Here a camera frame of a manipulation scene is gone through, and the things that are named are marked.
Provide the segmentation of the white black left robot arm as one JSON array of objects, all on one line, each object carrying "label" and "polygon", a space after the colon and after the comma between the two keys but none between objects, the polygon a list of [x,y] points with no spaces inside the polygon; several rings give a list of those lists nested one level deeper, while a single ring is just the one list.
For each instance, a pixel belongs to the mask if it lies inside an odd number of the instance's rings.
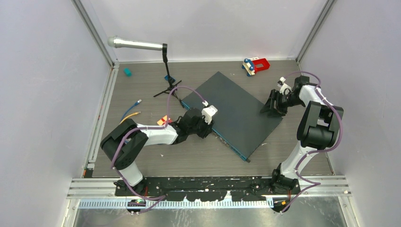
[{"label": "white black left robot arm", "polygon": [[132,119],[120,123],[100,144],[100,148],[112,162],[112,167],[125,179],[127,190],[134,196],[145,190],[143,175],[135,160],[140,151],[151,145],[175,145],[187,140],[190,135],[200,138],[212,132],[213,116],[217,108],[210,105],[202,110],[191,108],[184,116],[171,124],[143,125]]}]

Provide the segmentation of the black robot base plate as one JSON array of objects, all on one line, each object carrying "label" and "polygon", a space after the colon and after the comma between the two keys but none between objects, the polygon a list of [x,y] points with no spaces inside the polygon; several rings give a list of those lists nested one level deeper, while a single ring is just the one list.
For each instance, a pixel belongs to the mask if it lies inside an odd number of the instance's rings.
[{"label": "black robot base plate", "polygon": [[153,201],[262,201],[265,195],[288,198],[300,192],[298,181],[270,176],[145,177],[131,189],[123,180],[114,185],[117,197],[139,194]]}]

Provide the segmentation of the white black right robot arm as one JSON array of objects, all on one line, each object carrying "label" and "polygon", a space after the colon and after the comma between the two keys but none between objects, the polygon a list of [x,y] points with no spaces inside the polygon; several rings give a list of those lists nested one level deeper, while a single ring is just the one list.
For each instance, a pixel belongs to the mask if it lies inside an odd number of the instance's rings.
[{"label": "white black right robot arm", "polygon": [[310,82],[308,76],[300,75],[291,87],[286,84],[286,77],[281,77],[278,81],[279,89],[271,90],[260,110],[269,117],[282,117],[287,114],[289,107],[305,107],[296,133],[295,148],[272,172],[270,189],[273,193],[293,191],[306,164],[317,153],[333,148],[339,139],[344,110],[327,100],[320,84],[320,80],[315,84]]}]

